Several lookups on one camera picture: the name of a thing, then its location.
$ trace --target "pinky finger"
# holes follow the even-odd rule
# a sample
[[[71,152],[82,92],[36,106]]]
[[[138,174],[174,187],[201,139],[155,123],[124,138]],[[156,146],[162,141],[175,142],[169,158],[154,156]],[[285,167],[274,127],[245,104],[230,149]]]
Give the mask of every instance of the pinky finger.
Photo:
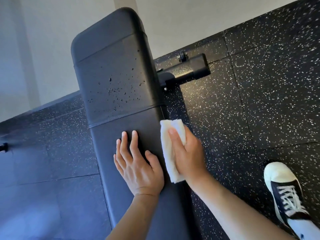
[[[115,154],[113,155],[113,161],[114,161],[114,164],[115,164],[117,170],[119,171],[119,173],[120,173],[121,176],[123,177],[123,169],[122,169],[122,167],[120,166],[120,164],[118,163],[118,161],[117,161],[117,156],[116,156]]]

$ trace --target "black padded bench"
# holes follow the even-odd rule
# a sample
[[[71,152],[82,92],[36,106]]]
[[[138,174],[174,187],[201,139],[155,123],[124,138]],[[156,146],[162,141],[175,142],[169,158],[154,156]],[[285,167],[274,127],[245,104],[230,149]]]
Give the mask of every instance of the black padded bench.
[[[114,165],[116,140],[122,131],[137,130],[141,151],[156,154],[165,172],[147,239],[198,239],[185,185],[172,184],[166,172],[159,123],[167,118],[166,107],[138,15],[130,8],[116,10],[78,34],[71,53],[112,227],[133,199]]]

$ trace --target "sneaker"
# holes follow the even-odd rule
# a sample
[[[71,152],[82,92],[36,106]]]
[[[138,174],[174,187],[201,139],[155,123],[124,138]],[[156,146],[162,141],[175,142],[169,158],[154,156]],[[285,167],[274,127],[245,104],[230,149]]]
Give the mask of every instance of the sneaker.
[[[282,162],[271,162],[264,169],[264,181],[274,200],[280,222],[289,227],[288,219],[311,220],[303,206],[302,189],[297,177]]]

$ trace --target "shoelace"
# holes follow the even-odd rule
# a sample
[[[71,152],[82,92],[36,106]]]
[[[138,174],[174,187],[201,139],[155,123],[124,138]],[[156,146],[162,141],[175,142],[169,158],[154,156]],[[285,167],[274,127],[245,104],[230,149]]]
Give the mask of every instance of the shoelace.
[[[292,216],[296,212],[303,212],[309,214],[306,208],[301,205],[301,201],[293,185],[278,186],[277,188],[280,190],[279,194],[284,194],[281,196],[281,199],[283,201],[283,206],[286,211],[285,213],[288,217]]]

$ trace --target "black and white sneaker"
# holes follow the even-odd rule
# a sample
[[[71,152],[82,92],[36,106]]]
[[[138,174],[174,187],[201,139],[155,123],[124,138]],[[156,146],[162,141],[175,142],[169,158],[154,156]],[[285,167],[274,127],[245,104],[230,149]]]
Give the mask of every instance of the black and white sneaker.
[[[297,177],[282,162],[271,162],[264,169],[264,181],[274,199],[275,213],[284,225],[288,219],[311,220],[303,206],[302,189]]]

